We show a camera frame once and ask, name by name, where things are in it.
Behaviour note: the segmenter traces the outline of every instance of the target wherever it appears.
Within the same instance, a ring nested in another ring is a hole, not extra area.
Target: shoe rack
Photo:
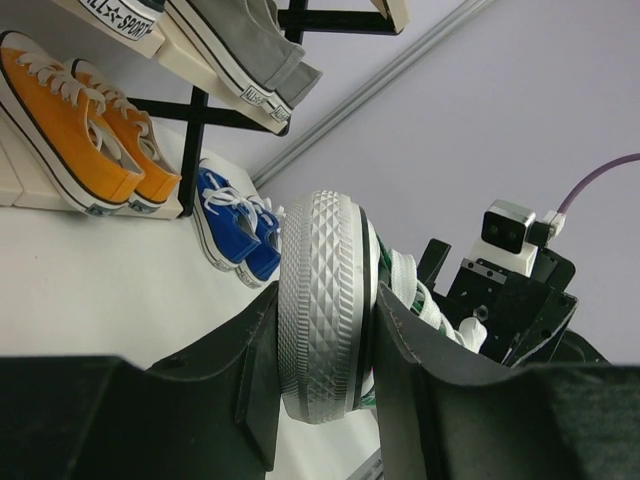
[[[289,125],[277,122],[262,108],[254,107],[234,95],[218,78],[180,28],[167,14],[154,32],[132,42],[110,31],[89,14],[78,0],[51,0],[117,39],[193,85],[189,104],[130,98],[131,103],[151,116],[187,122],[182,155],[182,181],[178,191],[181,216],[191,216],[196,192],[197,165],[202,156],[206,125],[240,128],[284,136]],[[308,0],[290,0],[287,10],[280,10],[278,20],[287,40],[302,44],[304,32],[397,35],[408,22],[405,0],[371,0],[378,12],[309,10]],[[222,100],[229,108],[208,106],[209,96]]]

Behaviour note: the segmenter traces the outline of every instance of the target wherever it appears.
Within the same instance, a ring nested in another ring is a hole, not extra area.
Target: black sneaker
[[[165,0],[78,1],[111,30],[134,42],[153,31],[164,13],[165,3]]]

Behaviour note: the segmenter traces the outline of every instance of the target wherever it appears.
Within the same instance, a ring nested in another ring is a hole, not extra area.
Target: black rack post
[[[302,44],[304,32],[355,33],[367,35],[397,35],[393,20],[378,12],[345,12],[333,10],[308,10],[308,0],[290,0],[289,9],[278,12],[278,21],[284,36],[290,42]],[[206,125],[241,128],[257,132],[268,130],[240,112],[208,106],[209,96],[197,87],[193,88],[188,105],[129,99],[136,107],[152,117],[187,122],[184,154],[182,157],[182,181],[178,200],[182,205],[182,217],[193,213],[196,193],[198,162],[202,153],[202,140]],[[289,133],[288,124],[278,135]]]

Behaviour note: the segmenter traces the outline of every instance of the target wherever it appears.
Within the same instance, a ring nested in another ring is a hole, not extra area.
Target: cable connector
[[[549,241],[560,235],[560,232],[564,228],[564,222],[566,218],[567,216],[564,213],[558,213],[554,210],[550,210],[549,213],[544,216],[544,218],[542,219],[542,223],[545,223],[549,225],[549,227],[551,227]]]

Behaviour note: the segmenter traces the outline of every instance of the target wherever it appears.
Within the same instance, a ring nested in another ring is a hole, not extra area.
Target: wall
[[[544,215],[585,174],[640,151],[640,3],[500,0],[262,190],[316,189],[363,205],[388,244],[453,244],[439,289],[496,198]],[[555,249],[577,265],[572,327],[615,362],[640,362],[635,258],[640,165],[599,179]]]
[[[288,2],[279,2],[286,8]],[[287,137],[208,127],[205,147],[256,172],[286,146],[374,76],[415,39],[455,9],[461,0],[409,0],[412,23],[402,35],[369,36],[307,33],[306,61],[325,75],[296,109]],[[147,60],[47,0],[0,0],[2,28],[21,30],[61,61],[82,57],[94,62],[133,97],[188,102],[191,86],[153,60]],[[373,10],[367,0],[316,0],[315,9]],[[223,106],[212,99],[211,105]],[[184,133],[181,122],[162,121]]]

